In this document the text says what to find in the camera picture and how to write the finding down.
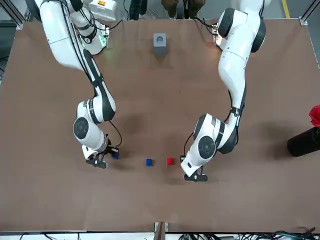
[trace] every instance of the electrical wire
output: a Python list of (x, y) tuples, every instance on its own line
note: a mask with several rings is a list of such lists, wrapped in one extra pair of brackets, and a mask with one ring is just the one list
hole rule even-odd
[(201, 238), (202, 240), (205, 240), (200, 234), (194, 234), (195, 236), (198, 236), (198, 239)]
[(207, 24), (206, 21), (202, 21), (200, 18), (198, 18), (197, 16), (194, 18), (195, 20), (198, 20), (201, 24), (209, 27), (209, 28), (212, 28), (212, 25), (210, 24)]
[[(230, 109), (231, 109), (231, 108), (232, 108), (232, 98), (231, 98), (231, 93), (230, 93), (229, 90), (228, 90), (228, 93), (229, 93), (229, 97), (230, 97)], [(225, 120), (223, 121), (224, 123), (228, 120), (229, 116), (230, 116), (230, 111), (229, 111), (228, 115), (226, 116)], [(186, 156), (186, 146), (187, 146), (187, 143), (188, 143), (189, 139), (191, 138), (191, 136), (192, 136), (193, 134), (194, 134), (194, 132), (192, 132), (192, 133), (190, 134), (190, 136), (187, 138), (187, 140), (185, 141), (185, 144), (184, 144), (184, 147), (183, 147), (183, 155), (184, 155), (184, 156)]]
[(84, 18), (87, 20), (88, 24), (89, 24), (91, 27), (94, 27), (94, 28), (96, 28), (96, 29), (98, 29), (98, 30), (101, 30), (101, 31), (105, 31), (105, 30), (106, 30), (106, 29), (97, 27), (97, 25), (96, 25), (95, 22), (94, 22), (94, 24), (92, 24), (91, 21), (87, 18), (86, 14), (84, 13), (84, 11), (83, 11), (82, 9), (80, 10), (80, 13), (81, 13), (82, 17), (84, 17)]
[(87, 18), (87, 16), (85, 15), (85, 13), (84, 13), (84, 11), (83, 11), (82, 9), (80, 10), (80, 13), (81, 13), (81, 15), (87, 20), (88, 24), (89, 24), (91, 27), (94, 27), (94, 28), (96, 28), (96, 29), (98, 29), (98, 30), (102, 30), (102, 31), (112, 30), (112, 29), (114, 29), (116, 26), (118, 26), (121, 22), (123, 22), (123, 20), (121, 19), (120, 21), (118, 21), (118, 23), (117, 23), (115, 26), (112, 26), (112, 27), (107, 26), (108, 29), (102, 29), (102, 28), (97, 27), (96, 24), (92, 24), (92, 23), (90, 22), (90, 20)]
[(123, 0), (123, 8), (124, 8), (124, 10), (126, 12), (126, 20), (128, 21), (129, 20), (129, 12), (126, 9), (126, 0)]
[(221, 240), (220, 237), (218, 237), (217, 235), (213, 234), (213, 233), (210, 233), (208, 234), (208, 236), (210, 237), (210, 240)]
[(22, 235), (20, 236), (19, 240), (21, 240), (24, 237), (24, 235), (28, 235), (28, 234), (29, 234), (28, 232), (22, 233)]
[(113, 124), (113, 122), (112, 122), (111, 120), (109, 120), (109, 123), (114, 127), (114, 129), (115, 129), (115, 130), (118, 132), (118, 134), (119, 134), (120, 142), (119, 142), (117, 145), (115, 145), (115, 147), (119, 147), (119, 146), (121, 145), (121, 143), (122, 143), (121, 133), (119, 132), (119, 130), (117, 129), (117, 127)]
[(184, 147), (183, 147), (183, 155), (186, 156), (186, 146), (187, 146), (187, 143), (189, 141), (189, 139), (191, 138), (191, 136), (194, 134), (194, 132), (192, 132), (190, 134), (190, 136), (188, 136), (187, 140), (185, 141), (185, 144), (184, 144)]
[(121, 22), (123, 22), (123, 20), (121, 19), (120, 21), (118, 21), (118, 23), (112, 27), (109, 27), (109, 30), (114, 29), (115, 27), (117, 27)]
[(194, 19), (195, 19), (195, 20), (198, 20), (202, 25), (204, 25), (205, 28), (206, 28), (206, 30), (207, 30), (211, 35), (213, 35), (213, 36), (216, 36), (216, 35), (217, 35), (217, 34), (213, 33), (212, 31), (210, 31), (210, 29), (209, 29), (209, 28), (212, 28), (212, 29), (213, 29), (213, 25), (215, 25), (216, 23), (213, 23), (212, 25), (210, 25), (210, 24), (207, 24), (207, 23), (206, 23), (206, 20), (205, 20), (204, 18), (202, 18), (202, 20), (201, 20), (200, 18), (195, 17)]
[(260, 12), (260, 18), (264, 14), (264, 10), (265, 10), (265, 0), (263, 0), (263, 3), (262, 3), (262, 8), (261, 8), (261, 12)]
[[(81, 51), (80, 51), (79, 44), (78, 44), (78, 41), (77, 41), (77, 40), (75, 41), (75, 43), (76, 43), (76, 45), (77, 45), (77, 49), (76, 49), (75, 43), (74, 43), (74, 41), (73, 41), (73, 39), (72, 39), (71, 32), (70, 32), (69, 25), (68, 25), (68, 21), (67, 21), (67, 17), (66, 17), (66, 13), (65, 13), (65, 9), (64, 9), (64, 7), (63, 7), (63, 0), (59, 0), (59, 1), (60, 1), (60, 5), (61, 5), (62, 15), (63, 15), (63, 18), (64, 18), (64, 23), (65, 23), (66, 29), (67, 29), (67, 31), (68, 31), (68, 35), (69, 35), (69, 38), (70, 38), (72, 47), (73, 47), (73, 49), (74, 49), (75, 55), (76, 55), (76, 57), (77, 57), (80, 65), (81, 65), (81, 67), (82, 67), (85, 75), (86, 75), (89, 79), (91, 79), (83, 57), (81, 56), (81, 58), (80, 58), (80, 56), (79, 56), (79, 54), (78, 54), (78, 51), (79, 51), (79, 53), (81, 52)], [(72, 31), (73, 31), (74, 36), (76, 36), (76, 33), (75, 33), (74, 28), (73, 28), (73, 27), (71, 27), (71, 28), (72, 28)]]
[(0, 58), (0, 61), (2, 61), (2, 60), (8, 61), (8, 59), (6, 59), (6, 58), (9, 58), (9, 56), (1, 57), (1, 58)]
[(47, 239), (50, 239), (50, 240), (56, 240), (55, 238), (51, 237), (51, 236), (48, 236), (47, 234), (43, 234)]
[(254, 240), (279, 240), (283, 237), (294, 238), (295, 240), (306, 240), (311, 239), (315, 240), (314, 234), (312, 233), (316, 228), (312, 227), (304, 233), (292, 233), (286, 231), (275, 231), (273, 233), (245, 233), (238, 240), (252, 240), (253, 237), (256, 236)]

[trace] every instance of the brown table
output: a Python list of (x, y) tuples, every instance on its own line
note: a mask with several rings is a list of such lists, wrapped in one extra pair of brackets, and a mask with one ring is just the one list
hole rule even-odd
[[(83, 72), (59, 65), (39, 23), (17, 31), (0, 88), (0, 231), (272, 232), (320, 228), (320, 153), (289, 157), (286, 141), (311, 127), (319, 72), (306, 27), (266, 20), (262, 49), (246, 69), (239, 144), (183, 180), (179, 161), (198, 117), (224, 119), (229, 96), (220, 51), (192, 20), (125, 22), (95, 57), (117, 105), (121, 158), (85, 163), (73, 136), (77, 104), (93, 95)], [(152, 53), (166, 33), (168, 55)], [(117, 133), (100, 125), (111, 140)], [(146, 167), (146, 158), (154, 166)]]

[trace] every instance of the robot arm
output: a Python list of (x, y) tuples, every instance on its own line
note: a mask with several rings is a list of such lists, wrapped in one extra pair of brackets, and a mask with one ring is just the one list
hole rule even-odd
[(245, 106), (245, 69), (251, 52), (262, 45), (266, 27), (259, 15), (262, 1), (255, 0), (255, 6), (242, 1), (243, 11), (227, 8), (218, 22), (218, 32), (226, 39), (220, 57), (218, 71), (229, 90), (231, 109), (225, 122), (211, 116), (202, 115), (194, 128), (194, 142), (186, 154), (181, 167), (191, 177), (219, 151), (230, 153), (238, 139), (238, 127)]
[[(71, 21), (71, 15), (82, 9), (82, 1), (37, 0), (36, 3), (55, 59), (68, 68), (84, 71), (93, 87), (94, 96), (78, 104), (73, 133), (82, 144), (87, 163), (105, 168), (107, 165), (99, 159), (99, 154), (103, 157), (111, 142), (97, 125), (114, 117), (116, 104), (93, 56), (79, 43)], [(94, 31), (90, 25), (85, 30)]]

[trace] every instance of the blue cube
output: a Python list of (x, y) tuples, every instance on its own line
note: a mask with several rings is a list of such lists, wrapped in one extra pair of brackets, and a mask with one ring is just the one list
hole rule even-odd
[(152, 159), (151, 158), (147, 158), (146, 159), (146, 166), (147, 167), (152, 167)]

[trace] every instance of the black vase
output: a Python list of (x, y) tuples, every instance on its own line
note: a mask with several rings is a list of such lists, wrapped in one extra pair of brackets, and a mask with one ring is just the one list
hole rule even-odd
[(319, 128), (313, 127), (289, 139), (287, 148), (294, 157), (299, 157), (320, 150)]

